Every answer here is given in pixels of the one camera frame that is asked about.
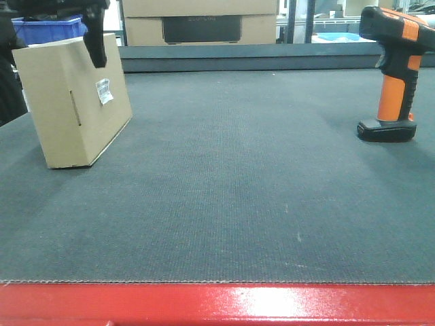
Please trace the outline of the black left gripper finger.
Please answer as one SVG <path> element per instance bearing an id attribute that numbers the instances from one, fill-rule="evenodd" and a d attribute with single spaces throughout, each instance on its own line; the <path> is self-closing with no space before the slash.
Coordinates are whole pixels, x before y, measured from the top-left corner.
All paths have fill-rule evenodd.
<path id="1" fill-rule="evenodd" d="M 107 63 L 103 40 L 103 20 L 105 10 L 99 6 L 89 6 L 82 14 L 82 22 L 87 31 L 83 40 L 95 68 L 104 68 Z"/>

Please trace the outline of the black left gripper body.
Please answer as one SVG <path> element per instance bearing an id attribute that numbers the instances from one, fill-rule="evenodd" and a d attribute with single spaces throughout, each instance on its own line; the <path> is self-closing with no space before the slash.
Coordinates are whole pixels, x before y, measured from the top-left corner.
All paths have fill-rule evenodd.
<path id="1" fill-rule="evenodd" d="M 36 0 L 6 1 L 6 15 L 10 17 L 28 17 L 38 15 L 73 16 L 77 14 L 94 14 L 104 12 L 110 5 L 106 0 Z"/>

